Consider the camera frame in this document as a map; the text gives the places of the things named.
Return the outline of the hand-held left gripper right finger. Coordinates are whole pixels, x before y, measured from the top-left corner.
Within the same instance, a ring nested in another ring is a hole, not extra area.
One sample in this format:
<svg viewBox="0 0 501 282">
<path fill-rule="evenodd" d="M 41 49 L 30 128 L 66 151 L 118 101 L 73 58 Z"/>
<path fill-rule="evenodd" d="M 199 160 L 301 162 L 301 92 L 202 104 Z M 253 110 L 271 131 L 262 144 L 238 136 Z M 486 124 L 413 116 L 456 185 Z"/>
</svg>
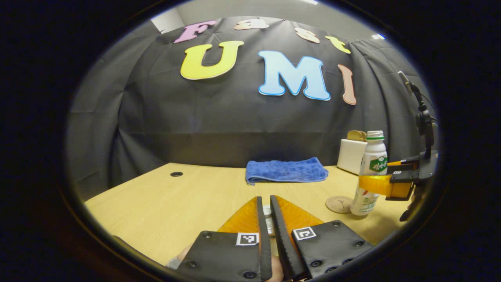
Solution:
<svg viewBox="0 0 501 282">
<path fill-rule="evenodd" d="M 373 245 L 340 220 L 324 222 L 272 195 L 270 207 L 285 280 L 311 280 L 353 261 Z"/>
</svg>

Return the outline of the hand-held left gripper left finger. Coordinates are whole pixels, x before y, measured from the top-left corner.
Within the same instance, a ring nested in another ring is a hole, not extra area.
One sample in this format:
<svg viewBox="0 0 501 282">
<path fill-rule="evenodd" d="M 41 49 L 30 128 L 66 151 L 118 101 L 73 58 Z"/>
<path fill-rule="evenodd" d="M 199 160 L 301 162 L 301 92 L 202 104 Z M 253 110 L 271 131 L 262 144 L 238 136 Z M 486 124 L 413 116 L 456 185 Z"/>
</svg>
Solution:
<svg viewBox="0 0 501 282">
<path fill-rule="evenodd" d="M 177 271 L 195 282 L 266 282 L 270 236 L 261 197 L 243 204 L 217 231 L 202 231 Z"/>
</svg>

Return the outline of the white plastic water bottle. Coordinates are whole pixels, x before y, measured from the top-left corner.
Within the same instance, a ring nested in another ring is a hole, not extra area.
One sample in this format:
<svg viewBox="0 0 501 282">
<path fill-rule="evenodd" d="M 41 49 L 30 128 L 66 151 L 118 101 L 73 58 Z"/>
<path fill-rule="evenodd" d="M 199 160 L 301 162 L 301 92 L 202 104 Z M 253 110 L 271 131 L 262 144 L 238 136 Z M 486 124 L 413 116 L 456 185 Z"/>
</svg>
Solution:
<svg viewBox="0 0 501 282">
<path fill-rule="evenodd" d="M 386 174 L 388 157 L 384 132 L 382 130 L 368 131 L 366 140 L 367 145 L 362 157 L 359 176 Z M 379 194 L 362 188 L 361 182 L 358 180 L 355 196 L 350 206 L 351 213 L 356 216 L 368 215 L 379 198 Z"/>
</svg>

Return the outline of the round cork coaster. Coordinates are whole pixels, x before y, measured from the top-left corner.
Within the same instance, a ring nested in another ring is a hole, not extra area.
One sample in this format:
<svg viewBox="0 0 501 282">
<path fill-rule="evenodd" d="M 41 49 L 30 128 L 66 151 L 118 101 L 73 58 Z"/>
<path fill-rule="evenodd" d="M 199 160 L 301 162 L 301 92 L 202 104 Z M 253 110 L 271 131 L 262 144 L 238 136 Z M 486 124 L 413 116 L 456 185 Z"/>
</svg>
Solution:
<svg viewBox="0 0 501 282">
<path fill-rule="evenodd" d="M 325 201 L 325 206 L 331 212 L 347 214 L 351 213 L 353 199 L 346 196 L 332 196 Z"/>
</svg>

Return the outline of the white toaster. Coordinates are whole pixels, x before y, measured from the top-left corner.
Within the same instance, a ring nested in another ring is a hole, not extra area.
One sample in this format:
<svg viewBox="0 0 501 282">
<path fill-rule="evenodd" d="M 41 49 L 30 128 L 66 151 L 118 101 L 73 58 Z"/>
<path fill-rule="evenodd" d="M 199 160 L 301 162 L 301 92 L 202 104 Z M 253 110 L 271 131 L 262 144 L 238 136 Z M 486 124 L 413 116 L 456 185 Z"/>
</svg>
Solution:
<svg viewBox="0 0 501 282">
<path fill-rule="evenodd" d="M 367 142 L 342 139 L 337 160 L 337 167 L 358 175 Z"/>
</svg>

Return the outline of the blue towel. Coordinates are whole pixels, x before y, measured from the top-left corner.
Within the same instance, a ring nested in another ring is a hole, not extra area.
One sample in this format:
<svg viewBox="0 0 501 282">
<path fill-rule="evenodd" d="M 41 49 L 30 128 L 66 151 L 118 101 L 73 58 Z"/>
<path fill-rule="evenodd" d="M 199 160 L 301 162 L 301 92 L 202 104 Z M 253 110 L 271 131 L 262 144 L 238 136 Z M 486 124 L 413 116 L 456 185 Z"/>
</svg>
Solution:
<svg viewBox="0 0 501 282">
<path fill-rule="evenodd" d="M 311 183 L 327 179 L 326 170 L 316 157 L 298 162 L 250 161 L 245 169 L 247 184 L 259 182 Z"/>
</svg>

